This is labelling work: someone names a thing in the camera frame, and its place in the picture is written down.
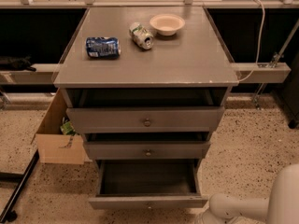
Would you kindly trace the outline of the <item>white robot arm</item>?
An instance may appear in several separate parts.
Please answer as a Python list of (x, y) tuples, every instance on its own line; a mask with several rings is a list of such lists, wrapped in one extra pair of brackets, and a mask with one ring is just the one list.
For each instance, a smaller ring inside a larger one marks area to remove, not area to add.
[(299, 224), (299, 164), (279, 172), (269, 198), (242, 200), (228, 194), (212, 195), (208, 209), (194, 224), (235, 224), (240, 217), (265, 224)]

